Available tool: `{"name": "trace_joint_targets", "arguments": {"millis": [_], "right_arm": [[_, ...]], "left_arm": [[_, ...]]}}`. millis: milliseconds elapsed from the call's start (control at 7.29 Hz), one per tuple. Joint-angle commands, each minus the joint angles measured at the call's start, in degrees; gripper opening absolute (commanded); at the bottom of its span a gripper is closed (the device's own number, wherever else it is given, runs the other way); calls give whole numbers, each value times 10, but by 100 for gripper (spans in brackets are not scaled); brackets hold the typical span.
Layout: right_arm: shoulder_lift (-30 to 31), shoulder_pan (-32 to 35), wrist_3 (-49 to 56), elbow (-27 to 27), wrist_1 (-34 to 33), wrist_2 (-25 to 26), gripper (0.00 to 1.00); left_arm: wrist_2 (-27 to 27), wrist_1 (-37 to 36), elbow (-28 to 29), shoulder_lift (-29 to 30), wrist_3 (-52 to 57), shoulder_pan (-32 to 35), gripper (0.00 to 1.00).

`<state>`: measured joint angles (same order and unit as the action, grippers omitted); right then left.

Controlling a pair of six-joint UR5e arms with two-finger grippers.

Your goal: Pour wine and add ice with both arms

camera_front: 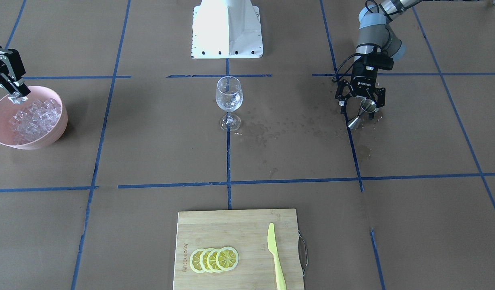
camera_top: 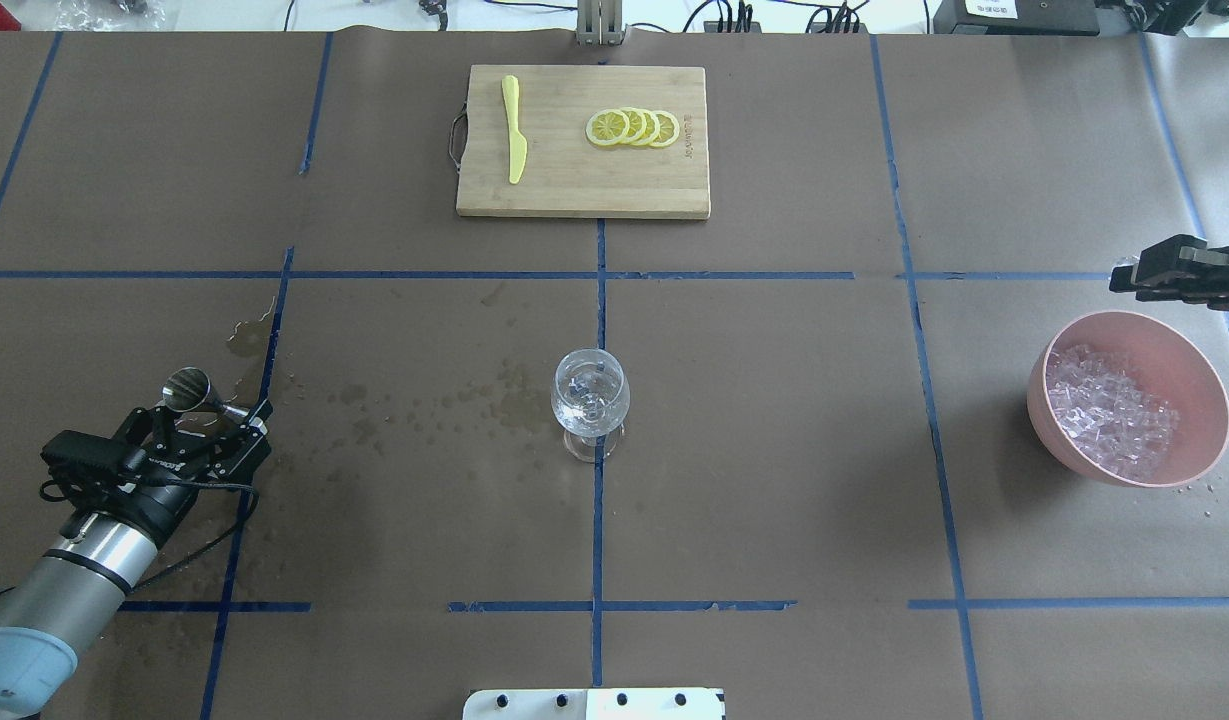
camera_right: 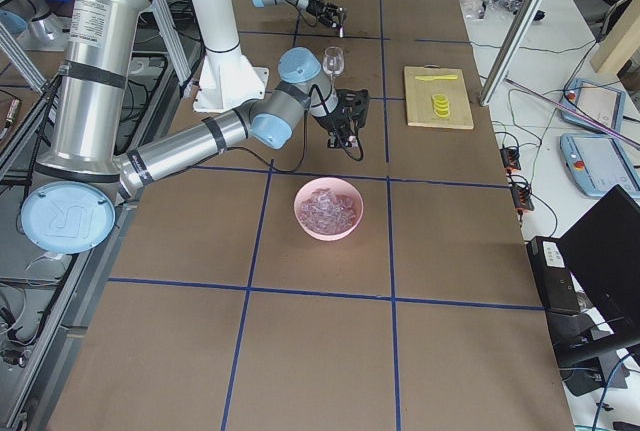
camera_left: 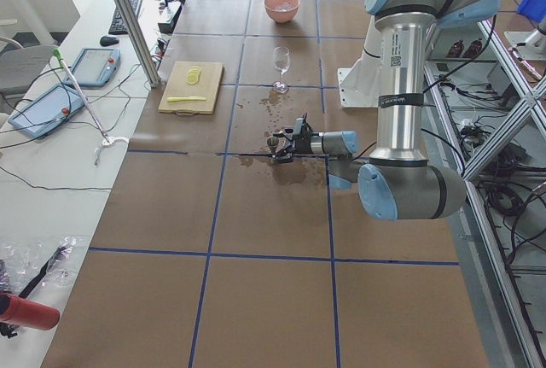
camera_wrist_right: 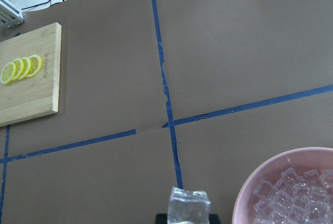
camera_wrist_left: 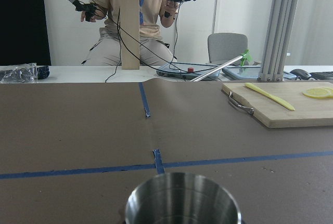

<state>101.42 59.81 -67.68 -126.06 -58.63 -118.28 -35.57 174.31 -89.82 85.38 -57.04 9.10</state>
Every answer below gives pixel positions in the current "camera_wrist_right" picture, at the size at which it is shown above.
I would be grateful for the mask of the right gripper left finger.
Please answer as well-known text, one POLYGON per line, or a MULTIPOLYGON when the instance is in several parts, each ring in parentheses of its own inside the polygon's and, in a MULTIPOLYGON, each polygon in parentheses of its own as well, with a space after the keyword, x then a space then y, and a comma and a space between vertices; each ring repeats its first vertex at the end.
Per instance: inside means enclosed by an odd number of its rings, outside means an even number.
POLYGON ((155 224, 167 224, 168 215, 166 213, 158 213, 155 216, 155 224))

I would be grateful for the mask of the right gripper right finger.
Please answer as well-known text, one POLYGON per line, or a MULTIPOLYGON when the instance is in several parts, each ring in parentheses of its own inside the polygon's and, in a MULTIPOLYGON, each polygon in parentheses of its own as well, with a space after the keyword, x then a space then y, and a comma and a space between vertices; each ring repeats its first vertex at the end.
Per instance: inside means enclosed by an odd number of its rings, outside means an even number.
POLYGON ((221 224, 218 214, 209 214, 209 224, 221 224))

